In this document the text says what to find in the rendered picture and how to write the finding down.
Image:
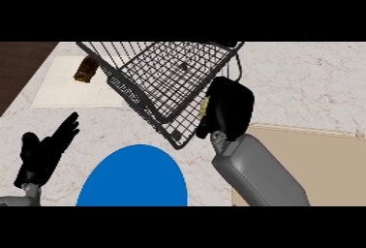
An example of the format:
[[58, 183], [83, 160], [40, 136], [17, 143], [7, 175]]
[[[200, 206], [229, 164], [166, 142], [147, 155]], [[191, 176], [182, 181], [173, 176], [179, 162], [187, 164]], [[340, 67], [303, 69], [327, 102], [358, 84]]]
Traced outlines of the blue round plate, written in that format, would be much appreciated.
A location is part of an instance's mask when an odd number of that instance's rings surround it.
[[187, 181], [170, 155], [148, 144], [123, 147], [91, 172], [77, 205], [187, 206]]

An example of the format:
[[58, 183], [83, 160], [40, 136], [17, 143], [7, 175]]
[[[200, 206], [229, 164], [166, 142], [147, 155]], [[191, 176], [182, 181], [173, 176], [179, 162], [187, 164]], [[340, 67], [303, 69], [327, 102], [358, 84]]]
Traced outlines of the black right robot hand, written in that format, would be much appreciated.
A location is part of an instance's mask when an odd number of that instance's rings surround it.
[[226, 140], [235, 141], [247, 132], [253, 119], [253, 91], [228, 77], [216, 77], [206, 96], [210, 96], [210, 100], [197, 136], [204, 139], [209, 134], [221, 131]]

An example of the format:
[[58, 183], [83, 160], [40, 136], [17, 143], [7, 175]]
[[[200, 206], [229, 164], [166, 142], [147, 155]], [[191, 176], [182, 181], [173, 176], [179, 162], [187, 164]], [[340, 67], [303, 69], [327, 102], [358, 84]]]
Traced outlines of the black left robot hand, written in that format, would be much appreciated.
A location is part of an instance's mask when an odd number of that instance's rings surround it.
[[23, 135], [23, 166], [15, 180], [18, 188], [29, 183], [39, 187], [48, 183], [64, 153], [80, 132], [77, 118], [79, 114], [74, 112], [61, 124], [55, 134], [45, 139], [39, 139], [33, 132]]

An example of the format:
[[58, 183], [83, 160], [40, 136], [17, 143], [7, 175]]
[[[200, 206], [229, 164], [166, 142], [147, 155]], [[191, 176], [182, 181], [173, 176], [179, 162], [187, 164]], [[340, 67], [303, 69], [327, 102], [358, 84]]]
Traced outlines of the beige tray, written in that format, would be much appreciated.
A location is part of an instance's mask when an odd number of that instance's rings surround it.
[[250, 127], [302, 184], [312, 205], [366, 206], [366, 133]]

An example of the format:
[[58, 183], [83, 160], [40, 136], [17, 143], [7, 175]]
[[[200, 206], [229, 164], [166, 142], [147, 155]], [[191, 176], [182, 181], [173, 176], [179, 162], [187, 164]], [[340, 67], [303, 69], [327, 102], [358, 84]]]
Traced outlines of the brown bottle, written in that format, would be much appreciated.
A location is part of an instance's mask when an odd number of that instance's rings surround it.
[[98, 61], [94, 59], [92, 56], [86, 56], [80, 63], [80, 66], [79, 66], [79, 69], [77, 69], [77, 72], [73, 78], [77, 81], [89, 83], [92, 80], [92, 77], [97, 75], [98, 68], [99, 68]]

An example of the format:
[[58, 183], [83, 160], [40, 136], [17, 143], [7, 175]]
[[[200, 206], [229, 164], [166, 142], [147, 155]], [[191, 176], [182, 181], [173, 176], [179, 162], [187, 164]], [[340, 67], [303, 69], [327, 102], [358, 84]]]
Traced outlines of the white placemat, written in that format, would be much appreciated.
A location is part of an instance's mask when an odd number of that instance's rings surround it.
[[98, 69], [91, 82], [74, 79], [83, 56], [58, 56], [51, 66], [32, 107], [108, 108], [123, 107], [125, 100], [108, 85], [108, 76]]

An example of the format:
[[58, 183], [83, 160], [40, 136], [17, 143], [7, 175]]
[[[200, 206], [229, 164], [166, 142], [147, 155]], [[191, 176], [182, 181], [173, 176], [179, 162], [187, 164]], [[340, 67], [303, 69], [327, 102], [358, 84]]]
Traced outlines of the yellow squash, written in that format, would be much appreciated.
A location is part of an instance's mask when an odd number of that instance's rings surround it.
[[204, 98], [203, 103], [201, 103], [201, 110], [200, 110], [200, 118], [201, 118], [201, 120], [204, 119], [204, 117], [207, 115], [209, 100], [210, 100], [210, 96], [207, 96]]

